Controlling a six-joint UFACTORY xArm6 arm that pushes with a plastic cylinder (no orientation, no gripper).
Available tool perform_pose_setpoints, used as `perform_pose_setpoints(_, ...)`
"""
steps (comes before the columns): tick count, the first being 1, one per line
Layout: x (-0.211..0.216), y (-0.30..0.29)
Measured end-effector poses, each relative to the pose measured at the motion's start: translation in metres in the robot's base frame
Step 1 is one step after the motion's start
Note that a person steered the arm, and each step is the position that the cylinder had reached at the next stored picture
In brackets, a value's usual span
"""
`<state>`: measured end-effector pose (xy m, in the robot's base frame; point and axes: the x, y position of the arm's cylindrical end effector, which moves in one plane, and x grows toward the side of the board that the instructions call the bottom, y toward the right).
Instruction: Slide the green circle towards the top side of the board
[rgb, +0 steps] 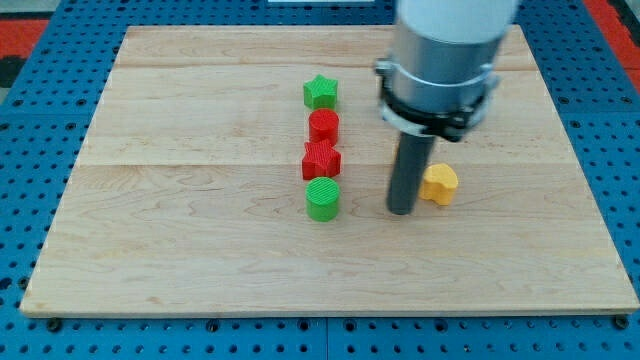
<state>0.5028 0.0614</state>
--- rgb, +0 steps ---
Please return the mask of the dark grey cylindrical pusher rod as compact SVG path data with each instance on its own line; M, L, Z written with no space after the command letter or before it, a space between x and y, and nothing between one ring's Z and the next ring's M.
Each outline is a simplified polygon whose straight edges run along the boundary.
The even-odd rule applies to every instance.
M413 211L434 144L434 136L400 135L386 197L391 213L408 215Z

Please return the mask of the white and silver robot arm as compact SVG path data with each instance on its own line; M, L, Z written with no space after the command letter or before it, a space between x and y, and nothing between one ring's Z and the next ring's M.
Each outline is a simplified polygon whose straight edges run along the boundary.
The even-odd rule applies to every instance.
M434 143L480 123L499 82L500 44L519 0L400 0L393 39L377 60L382 119L399 131L387 209L414 209Z

